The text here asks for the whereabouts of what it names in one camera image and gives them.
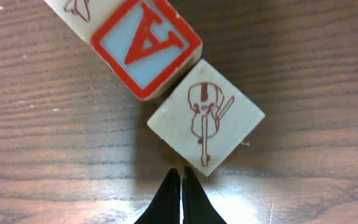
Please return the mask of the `wooden block yellow side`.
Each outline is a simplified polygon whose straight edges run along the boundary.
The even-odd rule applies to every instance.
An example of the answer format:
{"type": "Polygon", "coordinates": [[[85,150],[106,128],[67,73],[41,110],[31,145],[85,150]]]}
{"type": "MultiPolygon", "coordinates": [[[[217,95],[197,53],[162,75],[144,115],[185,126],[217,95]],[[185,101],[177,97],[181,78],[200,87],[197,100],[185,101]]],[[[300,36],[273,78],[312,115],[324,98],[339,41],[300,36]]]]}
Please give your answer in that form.
{"type": "Polygon", "coordinates": [[[264,117],[260,108],[201,59],[147,124],[209,176],[264,117]]]}

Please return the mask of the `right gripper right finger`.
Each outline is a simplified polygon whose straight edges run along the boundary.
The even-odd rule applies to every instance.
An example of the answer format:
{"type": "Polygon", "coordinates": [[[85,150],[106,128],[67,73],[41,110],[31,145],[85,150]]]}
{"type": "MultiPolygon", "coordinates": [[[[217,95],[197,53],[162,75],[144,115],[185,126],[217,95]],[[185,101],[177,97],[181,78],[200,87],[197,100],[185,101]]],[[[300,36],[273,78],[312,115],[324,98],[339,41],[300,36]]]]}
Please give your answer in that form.
{"type": "Polygon", "coordinates": [[[182,183],[183,224],[226,224],[214,209],[191,167],[182,183]]]}

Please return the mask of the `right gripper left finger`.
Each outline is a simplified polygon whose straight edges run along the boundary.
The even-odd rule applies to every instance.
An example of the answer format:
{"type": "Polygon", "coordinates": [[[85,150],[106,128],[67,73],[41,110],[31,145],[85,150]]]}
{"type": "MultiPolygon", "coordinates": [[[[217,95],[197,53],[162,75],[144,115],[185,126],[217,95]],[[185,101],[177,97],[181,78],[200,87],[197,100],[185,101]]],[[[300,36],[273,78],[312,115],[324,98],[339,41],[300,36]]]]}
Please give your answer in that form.
{"type": "Polygon", "coordinates": [[[180,175],[171,168],[145,212],[135,224],[179,224],[180,175]]]}

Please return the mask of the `red letter block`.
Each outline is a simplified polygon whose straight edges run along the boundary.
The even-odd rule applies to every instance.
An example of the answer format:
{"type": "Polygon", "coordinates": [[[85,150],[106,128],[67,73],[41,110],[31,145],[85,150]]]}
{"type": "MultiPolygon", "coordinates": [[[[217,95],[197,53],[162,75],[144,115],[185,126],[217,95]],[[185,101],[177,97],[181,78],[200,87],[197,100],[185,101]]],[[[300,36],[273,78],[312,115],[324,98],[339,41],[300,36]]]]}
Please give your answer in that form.
{"type": "Polygon", "coordinates": [[[197,33],[164,0],[123,1],[90,44],[142,101],[164,92],[195,64],[203,48],[197,33]]]}

